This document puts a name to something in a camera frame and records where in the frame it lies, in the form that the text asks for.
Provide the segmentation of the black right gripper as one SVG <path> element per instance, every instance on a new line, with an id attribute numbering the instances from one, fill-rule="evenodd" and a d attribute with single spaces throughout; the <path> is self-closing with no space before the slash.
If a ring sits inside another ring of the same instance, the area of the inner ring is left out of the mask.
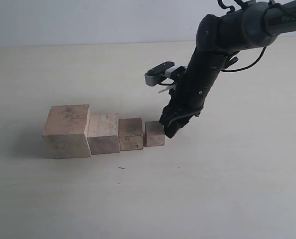
<path id="1" fill-rule="evenodd" d="M 208 94 L 208 75 L 184 74 L 171 87 L 170 101 L 159 119 L 168 138 L 173 138 L 192 117 L 200 115 Z"/>

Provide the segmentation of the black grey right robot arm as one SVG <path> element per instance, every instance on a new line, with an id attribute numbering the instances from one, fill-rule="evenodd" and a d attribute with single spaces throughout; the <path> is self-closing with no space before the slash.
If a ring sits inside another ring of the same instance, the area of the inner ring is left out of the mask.
<path id="1" fill-rule="evenodd" d="M 265 49 L 280 34 L 296 31 L 296 0 L 286 4 L 251 0 L 240 6 L 224 16 L 208 14 L 202 19 L 187 67 L 163 64 L 160 74 L 174 81 L 159 119 L 168 138 L 200 115 L 216 78 L 237 61 L 236 54 Z"/>

